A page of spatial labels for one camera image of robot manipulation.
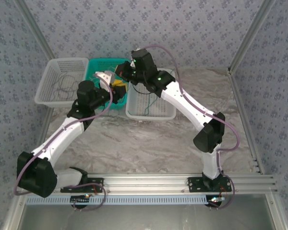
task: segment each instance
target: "yellow object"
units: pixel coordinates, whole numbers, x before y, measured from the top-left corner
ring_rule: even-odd
[[[126,88],[126,92],[128,91],[128,85],[126,83],[123,83],[122,80],[118,80],[118,79],[115,79],[115,81],[112,83],[112,86],[125,86]]]
[[[123,81],[122,80],[117,80],[115,79],[115,81],[112,83],[113,86],[121,84]]]

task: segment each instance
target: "green wire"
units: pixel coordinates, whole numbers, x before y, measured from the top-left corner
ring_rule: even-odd
[[[149,94],[148,106],[147,106],[147,108],[144,110],[144,116],[148,116],[148,115],[149,115],[149,107],[152,106],[153,103],[156,102],[156,100],[158,100],[158,97],[157,97],[151,104],[149,104],[149,103],[150,103],[150,94]]]

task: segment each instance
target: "white plastic basket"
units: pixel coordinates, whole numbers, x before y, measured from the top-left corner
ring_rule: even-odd
[[[88,59],[68,57],[48,62],[34,101],[49,107],[69,107],[77,99],[78,84],[85,79]]]
[[[159,68],[159,70],[165,70],[175,77],[175,72],[171,69]],[[137,84],[134,87],[139,92],[149,93],[143,84]],[[140,94],[136,90],[129,83],[126,104],[126,115],[128,117],[140,121],[164,121],[175,118],[176,108],[172,104],[158,98],[154,93]]]

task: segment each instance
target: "patterned wallpaper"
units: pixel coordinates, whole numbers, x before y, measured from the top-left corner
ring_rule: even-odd
[[[262,0],[26,0],[56,57],[129,58],[162,44],[187,66],[227,67]],[[165,52],[152,51],[168,66]]]
[[[288,0],[278,0],[235,73],[266,173],[288,212]]]
[[[34,95],[47,60],[12,0],[0,0],[0,229],[18,155],[35,147],[45,107]]]

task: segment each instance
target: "floor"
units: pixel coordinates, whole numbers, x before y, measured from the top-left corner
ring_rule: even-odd
[[[181,69],[184,89],[208,109],[226,116],[241,137],[234,152],[221,153],[225,172],[253,172],[253,158],[245,137],[240,114],[224,70]],[[68,108],[54,110],[48,137],[62,124]],[[202,155],[193,144],[197,131],[179,111],[173,120],[139,122],[125,110],[110,111],[90,127],[60,156],[55,169],[76,166],[95,173],[201,173]],[[226,128],[223,147],[236,144]]]

